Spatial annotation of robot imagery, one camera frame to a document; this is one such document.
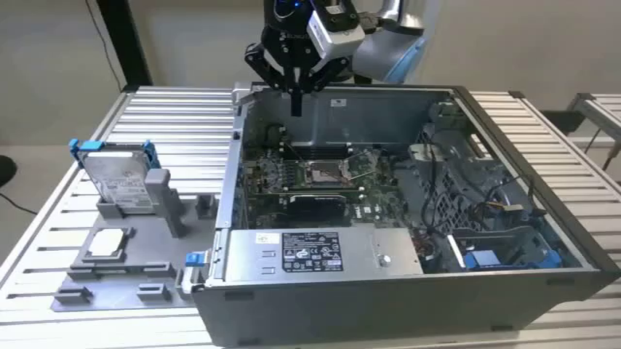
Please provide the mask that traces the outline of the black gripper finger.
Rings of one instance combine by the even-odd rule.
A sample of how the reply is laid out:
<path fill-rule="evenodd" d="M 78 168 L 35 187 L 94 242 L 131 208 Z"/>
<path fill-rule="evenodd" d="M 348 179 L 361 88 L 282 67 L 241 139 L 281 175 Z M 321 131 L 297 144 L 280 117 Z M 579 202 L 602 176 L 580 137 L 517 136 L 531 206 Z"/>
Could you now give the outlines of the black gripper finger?
<path fill-rule="evenodd" d="M 341 57 L 330 60 L 318 71 L 313 71 L 309 65 L 301 67 L 301 76 L 297 82 L 297 116 L 302 116 L 304 95 L 322 91 L 349 64 L 350 60 Z"/>
<path fill-rule="evenodd" d="M 248 45 L 244 60 L 260 75 L 264 82 L 281 92 L 290 95 L 290 114 L 297 116 L 297 81 L 296 74 L 292 68 L 285 68 L 285 73 L 281 73 L 272 65 L 265 57 L 265 46 L 262 43 L 252 43 Z"/>

